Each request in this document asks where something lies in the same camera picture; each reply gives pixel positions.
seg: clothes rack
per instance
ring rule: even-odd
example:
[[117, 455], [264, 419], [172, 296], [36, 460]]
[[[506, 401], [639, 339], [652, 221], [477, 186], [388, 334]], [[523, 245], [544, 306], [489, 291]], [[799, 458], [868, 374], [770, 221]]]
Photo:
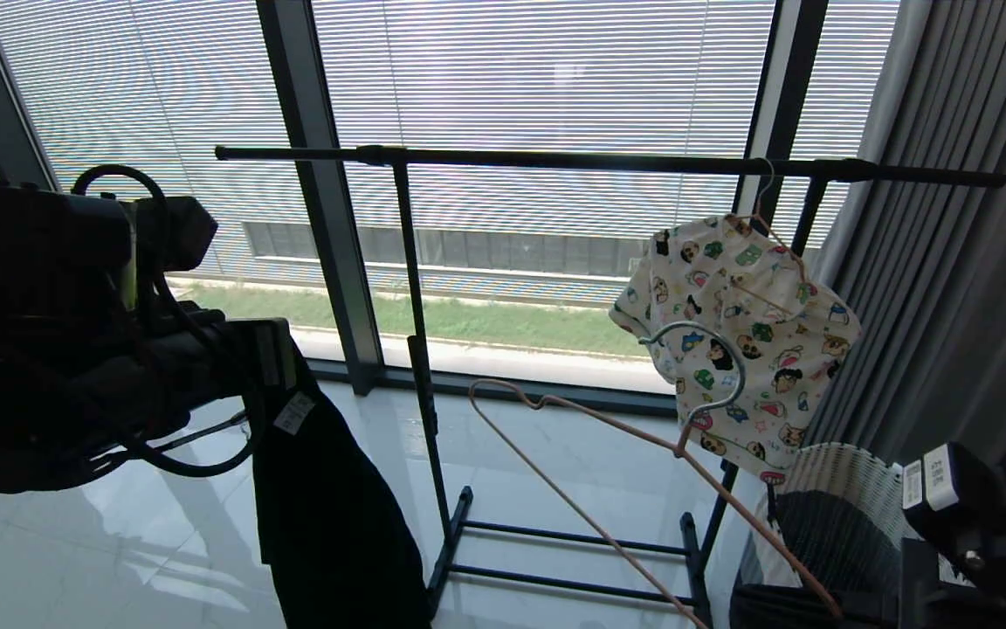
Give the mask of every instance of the clothes rack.
[[[356, 161], [370, 166], [388, 166], [393, 171], [394, 186], [398, 195], [398, 210], [401, 221], [402, 246], [406, 251], [406, 267], [410, 304], [413, 312], [414, 334], [407, 338], [410, 350], [414, 389], [418, 398], [422, 422], [427, 438], [427, 452], [433, 474], [434, 490], [439, 508], [444, 542], [439, 558], [434, 565], [430, 580], [431, 605], [436, 613], [441, 602], [445, 585], [451, 574], [470, 574], [506, 581], [531, 583], [535, 586], [550, 586], [583, 593], [607, 594], [646, 601], [664, 601], [662, 594], [642, 590], [613, 588], [599, 583], [588, 583], [563, 579], [552, 579], [536, 574], [510, 573], [510, 571], [465, 566], [456, 562], [456, 549], [465, 529], [493, 530], [497, 533], [511, 533], [515, 536], [542, 537], [607, 546], [607, 541], [592, 534], [564, 533], [559, 530], [514, 526], [471, 519], [473, 491], [471, 486], [460, 490], [460, 497], [452, 511], [445, 493], [441, 455], [437, 449], [437, 411], [434, 403], [433, 379], [430, 369], [430, 351], [427, 347], [427, 327], [423, 310], [422, 275], [418, 270], [418, 256], [413, 239], [413, 215], [410, 203], [410, 179], [408, 164], [459, 164], [460, 166], [558, 168], [575, 170], [615, 170], [676, 172], [676, 174], [696, 175], [775, 175], [805, 176], [810, 179], [802, 214], [798, 220], [798, 230], [791, 241], [791, 250], [802, 255], [810, 238], [814, 217], [830, 182], [917, 182], [943, 183], [955, 186], [1002, 187], [1005, 175], [990, 172], [971, 172], [934, 168], [882, 166], [859, 159], [817, 159], [780, 160], [768, 163], [764, 159], [692, 158], [691, 156], [647, 156], [615, 154], [580, 154], [579, 152], [532, 152], [532, 151], [459, 151], [422, 150], [403, 147], [366, 146], [355, 149], [264, 149], [264, 148], [215, 148], [216, 159], [220, 160], [339, 160]], [[727, 461], [721, 463], [723, 486], [731, 490], [737, 477], [737, 467]], [[618, 540], [626, 548], [676, 555], [684, 558], [685, 568], [690, 577], [690, 596], [678, 597], [683, 604], [693, 606], [695, 613], [711, 625], [709, 597], [705, 589], [704, 573], [718, 536], [719, 525], [724, 516], [726, 502], [717, 498], [705, 534], [698, 544], [693, 516], [682, 513], [679, 528], [682, 532], [682, 546], [651, 544], [651, 542]]]

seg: black garment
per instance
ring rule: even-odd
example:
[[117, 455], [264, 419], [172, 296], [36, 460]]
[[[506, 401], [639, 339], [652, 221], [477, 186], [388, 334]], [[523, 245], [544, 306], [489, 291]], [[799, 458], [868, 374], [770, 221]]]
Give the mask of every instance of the black garment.
[[422, 555], [398, 502], [295, 355], [299, 386], [268, 390], [268, 421], [297, 390], [315, 406], [297, 435], [268, 426], [255, 451], [260, 546], [285, 621], [428, 628]]

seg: curtain fold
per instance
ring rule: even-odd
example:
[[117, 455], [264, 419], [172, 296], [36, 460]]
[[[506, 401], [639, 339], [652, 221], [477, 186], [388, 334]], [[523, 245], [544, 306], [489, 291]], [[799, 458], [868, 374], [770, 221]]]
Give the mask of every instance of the curtain fold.
[[[886, 135], [865, 138], [883, 145], [866, 158], [1006, 174], [1006, 3], [907, 3], [907, 11], [913, 21], [896, 29], [889, 67], [894, 56], [909, 59], [909, 76], [901, 93], [877, 92], [871, 131], [882, 124]], [[921, 32], [916, 46], [913, 32]], [[897, 103], [891, 124], [887, 103]], [[814, 439], [898, 461], [959, 439], [998, 460], [1006, 453], [1006, 187], [875, 182], [854, 192], [821, 275], [866, 335], [819, 410]]]

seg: laundry basket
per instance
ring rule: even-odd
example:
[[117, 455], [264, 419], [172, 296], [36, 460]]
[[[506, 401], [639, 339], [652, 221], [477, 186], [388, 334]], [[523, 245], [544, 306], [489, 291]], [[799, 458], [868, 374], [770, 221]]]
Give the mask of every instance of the laundry basket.
[[[787, 481], [776, 487], [779, 528], [788, 548], [826, 588], [838, 593], [897, 593], [904, 534], [902, 479], [896, 467], [846, 443], [799, 450]], [[767, 498], [756, 514], [767, 521]], [[741, 583], [802, 586], [759, 534], [739, 568]]]

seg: white tile floor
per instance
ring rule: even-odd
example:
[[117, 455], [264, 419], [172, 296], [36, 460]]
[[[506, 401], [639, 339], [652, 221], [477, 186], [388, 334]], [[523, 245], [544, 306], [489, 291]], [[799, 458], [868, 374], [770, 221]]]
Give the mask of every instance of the white tile floor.
[[[441, 527], [413, 394], [376, 390], [355, 398], [347, 386], [327, 383], [324, 388], [398, 496], [427, 570], [432, 570]], [[440, 398], [437, 407], [452, 504], [464, 485], [472, 485], [473, 518], [591, 533], [472, 414], [467, 400]], [[198, 411], [193, 423], [207, 426], [236, 408], [235, 401], [216, 402]], [[487, 409], [616, 536], [681, 545], [678, 517], [684, 510], [693, 513], [698, 536], [703, 536], [714, 494], [684, 462], [583, 415], [561, 410], [535, 414], [510, 403], [487, 403]], [[655, 434], [675, 434], [670, 422], [635, 421]], [[242, 439], [238, 429], [228, 430], [175, 455], [215, 462], [233, 453]], [[718, 470], [713, 455], [694, 451]], [[754, 505], [762, 488], [741, 474], [737, 496]], [[727, 597], [746, 532], [746, 524], [729, 511], [706, 574], [715, 626], [726, 626]], [[459, 561], [650, 589], [625, 562], [590, 546], [467, 533]], [[667, 585], [687, 593], [681, 562], [650, 559], [646, 564]], [[434, 626], [688, 626], [667, 607], [459, 577], [447, 587]], [[15, 626], [284, 626], [268, 569], [260, 563], [248, 463], [208, 480], [173, 477], [135, 463], [60, 493], [0, 494], [0, 628]]]

